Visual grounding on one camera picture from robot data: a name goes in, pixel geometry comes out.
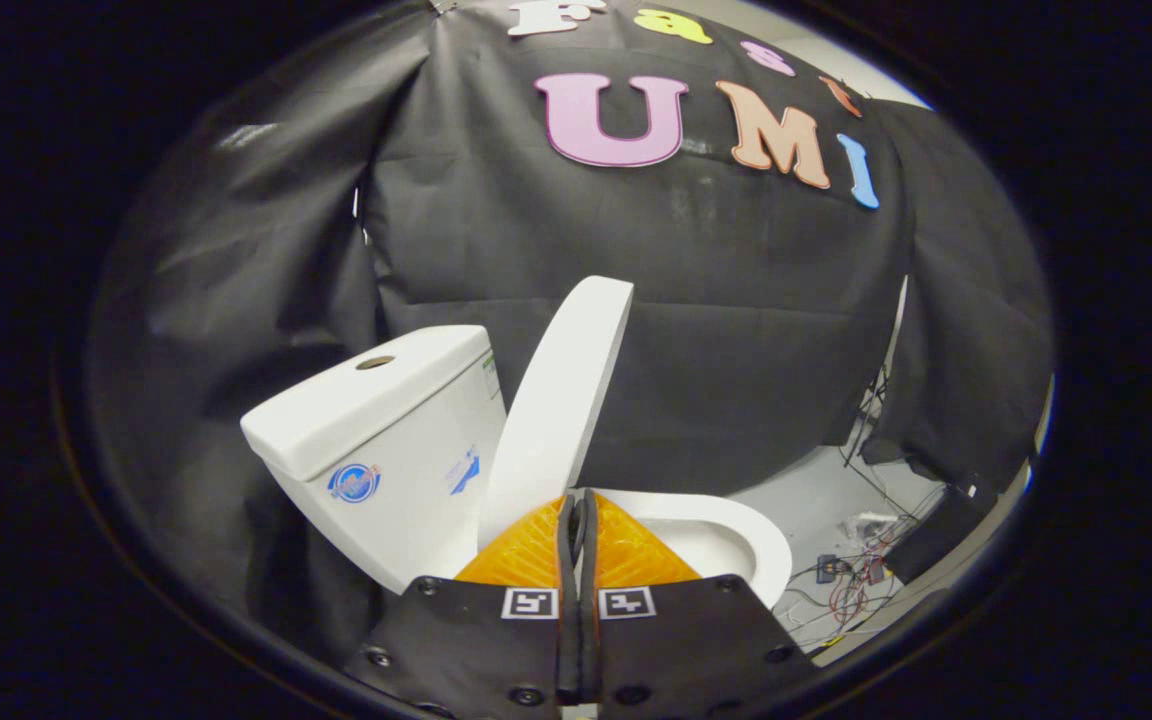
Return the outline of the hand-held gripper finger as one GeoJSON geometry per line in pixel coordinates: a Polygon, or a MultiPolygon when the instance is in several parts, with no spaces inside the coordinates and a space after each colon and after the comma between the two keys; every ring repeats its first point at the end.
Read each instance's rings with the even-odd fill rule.
{"type": "Polygon", "coordinates": [[[353,653],[346,673],[435,717],[558,717],[579,691],[573,497],[544,503],[456,577],[422,575],[353,653]]]}
{"type": "Polygon", "coordinates": [[[794,570],[730,498],[591,488],[581,683],[602,717],[760,717],[817,679],[774,615],[794,570]]]}

